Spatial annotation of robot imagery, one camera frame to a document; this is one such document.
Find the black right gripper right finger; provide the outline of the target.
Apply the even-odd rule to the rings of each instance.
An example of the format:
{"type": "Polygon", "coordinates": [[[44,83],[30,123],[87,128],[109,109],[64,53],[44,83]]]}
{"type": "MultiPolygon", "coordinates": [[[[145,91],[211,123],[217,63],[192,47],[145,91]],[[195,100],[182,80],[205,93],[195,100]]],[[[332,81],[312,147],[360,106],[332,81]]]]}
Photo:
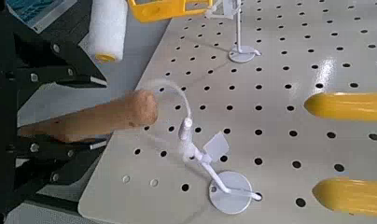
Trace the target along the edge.
{"type": "Polygon", "coordinates": [[[44,84],[70,88],[105,88],[107,81],[87,53],[66,41],[48,41],[40,36],[14,35],[15,51],[21,64],[14,71],[17,108],[44,84]]]}

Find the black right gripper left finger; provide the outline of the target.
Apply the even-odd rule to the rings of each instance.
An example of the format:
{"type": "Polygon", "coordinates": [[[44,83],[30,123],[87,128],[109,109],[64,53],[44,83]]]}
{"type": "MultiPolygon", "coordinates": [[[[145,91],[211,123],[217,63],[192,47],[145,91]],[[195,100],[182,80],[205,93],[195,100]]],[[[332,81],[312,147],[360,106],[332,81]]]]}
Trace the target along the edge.
{"type": "Polygon", "coordinates": [[[19,137],[18,159],[27,161],[15,169],[14,207],[31,203],[76,212],[78,202],[40,194],[46,185],[68,186],[83,177],[104,152],[105,139],[64,143],[46,135],[19,137]]]}

